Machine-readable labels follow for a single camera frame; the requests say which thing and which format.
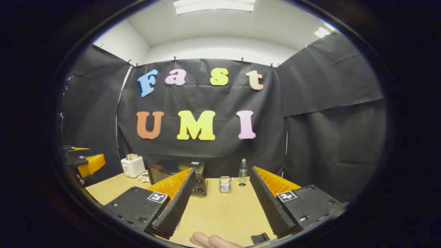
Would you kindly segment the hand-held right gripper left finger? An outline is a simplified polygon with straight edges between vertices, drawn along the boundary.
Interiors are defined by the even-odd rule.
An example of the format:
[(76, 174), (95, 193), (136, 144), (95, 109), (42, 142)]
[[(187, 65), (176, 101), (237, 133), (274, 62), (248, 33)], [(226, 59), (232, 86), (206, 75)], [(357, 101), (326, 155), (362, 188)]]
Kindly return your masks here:
[(147, 189), (131, 187), (103, 208), (129, 227), (169, 239), (181, 221), (195, 183), (194, 168), (187, 168)]

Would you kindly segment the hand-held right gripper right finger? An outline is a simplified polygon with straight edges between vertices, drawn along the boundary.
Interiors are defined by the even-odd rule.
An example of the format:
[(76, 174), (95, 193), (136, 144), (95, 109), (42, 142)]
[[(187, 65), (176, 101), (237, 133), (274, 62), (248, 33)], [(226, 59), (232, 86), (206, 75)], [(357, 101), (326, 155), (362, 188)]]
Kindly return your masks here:
[(300, 187), (256, 166), (249, 180), (277, 238), (309, 229), (346, 206), (318, 186)]

